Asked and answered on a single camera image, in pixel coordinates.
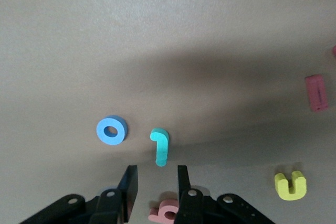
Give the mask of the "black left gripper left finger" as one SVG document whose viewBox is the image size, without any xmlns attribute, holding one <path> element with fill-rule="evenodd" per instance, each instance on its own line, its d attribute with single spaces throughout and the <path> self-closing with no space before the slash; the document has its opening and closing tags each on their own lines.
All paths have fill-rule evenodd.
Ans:
<svg viewBox="0 0 336 224">
<path fill-rule="evenodd" d="M 127 223 L 138 193 L 138 167 L 129 165 L 116 188 L 98 197 L 89 223 Z"/>
</svg>

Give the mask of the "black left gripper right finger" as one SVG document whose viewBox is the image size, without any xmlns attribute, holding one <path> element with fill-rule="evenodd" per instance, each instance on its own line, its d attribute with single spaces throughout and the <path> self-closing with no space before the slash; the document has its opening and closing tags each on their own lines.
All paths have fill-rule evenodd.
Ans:
<svg viewBox="0 0 336 224">
<path fill-rule="evenodd" d="M 174 223 L 210 223 L 206 214 L 209 195 L 191 186 L 186 165 L 177 166 L 179 210 Z"/>
</svg>

